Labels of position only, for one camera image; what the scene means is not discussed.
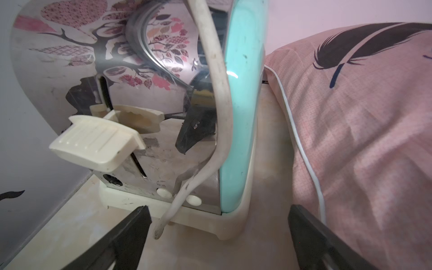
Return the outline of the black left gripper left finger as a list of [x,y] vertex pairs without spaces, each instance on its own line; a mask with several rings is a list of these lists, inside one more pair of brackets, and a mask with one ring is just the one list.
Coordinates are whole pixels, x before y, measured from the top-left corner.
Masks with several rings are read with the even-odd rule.
[[147,206],[136,208],[65,270],[136,270],[152,219]]

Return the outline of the pink feather pillow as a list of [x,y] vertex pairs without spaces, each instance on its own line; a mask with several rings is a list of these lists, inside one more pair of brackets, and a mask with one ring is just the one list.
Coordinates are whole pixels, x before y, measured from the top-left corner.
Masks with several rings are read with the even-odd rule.
[[380,270],[431,269],[431,24],[324,31],[264,70],[294,145],[293,202]]

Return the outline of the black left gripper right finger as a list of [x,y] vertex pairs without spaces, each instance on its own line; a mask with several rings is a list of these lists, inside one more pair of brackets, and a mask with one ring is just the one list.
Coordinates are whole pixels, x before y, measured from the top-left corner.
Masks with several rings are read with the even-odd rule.
[[288,223],[301,270],[375,270],[301,205],[292,205]]

